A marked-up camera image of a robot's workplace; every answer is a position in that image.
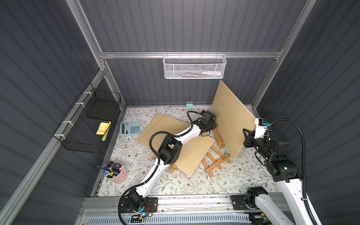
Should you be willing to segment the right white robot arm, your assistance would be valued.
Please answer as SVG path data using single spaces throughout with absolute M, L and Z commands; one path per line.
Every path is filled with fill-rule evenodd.
M 321 221 L 306 194 L 303 186 L 305 177 L 300 176 L 298 167 L 288 159 L 285 150 L 289 142 L 282 133 L 269 132 L 257 135 L 255 130 L 243 129 L 244 146 L 253 147 L 255 157 L 266 167 L 273 180 L 280 187 L 290 208 L 293 220 L 290 220 L 276 206 L 269 193 L 263 187 L 247 189 L 245 202 L 249 209 L 260 209 L 274 225 L 319 225 Z

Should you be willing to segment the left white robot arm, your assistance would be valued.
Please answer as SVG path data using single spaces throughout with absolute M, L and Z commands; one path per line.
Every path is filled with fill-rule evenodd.
M 190 126 L 180 133 L 172 134 L 168 131 L 158 131 L 151 136 L 149 147 L 156 155 L 157 160 L 142 182 L 130 187 L 122 195 L 122 197 L 127 197 L 137 212 L 144 209 L 145 199 L 149 196 L 155 182 L 162 173 L 178 160 L 183 145 L 193 138 L 210 132 L 217 127 L 216 115 L 210 111 L 188 111 L 187 116 L 190 120 Z M 152 146 L 152 141 L 155 136 L 160 134 L 165 134 L 166 136 L 156 151 Z

